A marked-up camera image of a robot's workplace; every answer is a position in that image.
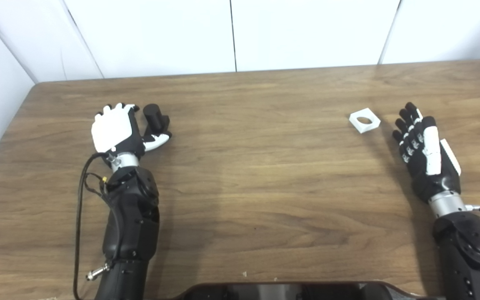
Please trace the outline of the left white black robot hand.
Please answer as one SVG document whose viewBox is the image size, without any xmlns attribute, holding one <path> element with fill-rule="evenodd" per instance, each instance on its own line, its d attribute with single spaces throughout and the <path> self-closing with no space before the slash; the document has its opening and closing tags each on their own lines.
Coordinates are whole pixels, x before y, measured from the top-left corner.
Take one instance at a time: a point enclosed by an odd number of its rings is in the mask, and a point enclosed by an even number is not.
<svg viewBox="0 0 480 300">
<path fill-rule="evenodd" d="M 96 152 L 113 156 L 128 152 L 141 159 L 146 152 L 166 144 L 172 137 L 169 117 L 157 104 L 148 104 L 142 110 L 147 127 L 141 134 L 135 116 L 139 110 L 137 105 L 118 103 L 106 105 L 96 114 L 91 128 Z"/>
</svg>

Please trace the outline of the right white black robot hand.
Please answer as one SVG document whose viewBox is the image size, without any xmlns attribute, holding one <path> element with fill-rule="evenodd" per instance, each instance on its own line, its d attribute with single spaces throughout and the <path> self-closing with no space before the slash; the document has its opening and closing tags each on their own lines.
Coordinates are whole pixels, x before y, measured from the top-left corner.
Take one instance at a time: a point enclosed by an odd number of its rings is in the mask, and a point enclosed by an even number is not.
<svg viewBox="0 0 480 300">
<path fill-rule="evenodd" d="M 392 136 L 415 195 L 428 201 L 442 192 L 461 194 L 460 165 L 446 140 L 440 139 L 435 118 L 423 116 L 412 102 L 406 103 L 399 116 Z"/>
</svg>

